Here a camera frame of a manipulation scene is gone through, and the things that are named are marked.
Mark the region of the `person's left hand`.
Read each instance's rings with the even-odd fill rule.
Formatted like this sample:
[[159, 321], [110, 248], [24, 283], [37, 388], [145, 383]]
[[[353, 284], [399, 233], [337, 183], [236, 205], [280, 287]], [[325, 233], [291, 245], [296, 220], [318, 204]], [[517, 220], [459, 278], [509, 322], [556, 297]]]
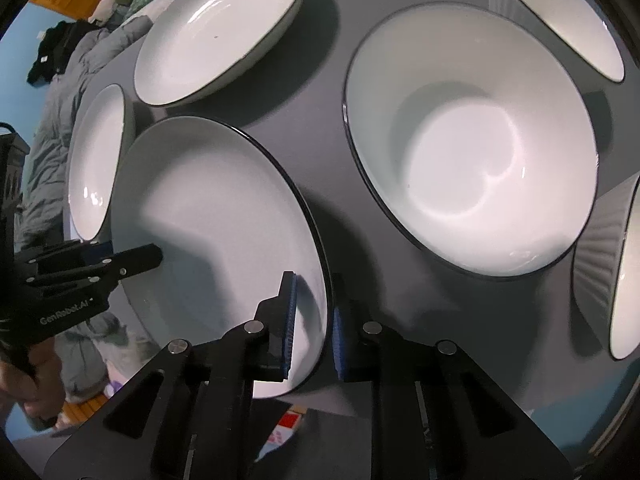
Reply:
[[20, 404], [28, 417], [48, 422], [58, 418], [65, 402], [62, 363], [54, 339], [33, 346], [28, 357], [35, 370], [32, 376], [9, 362], [1, 362], [1, 411]]

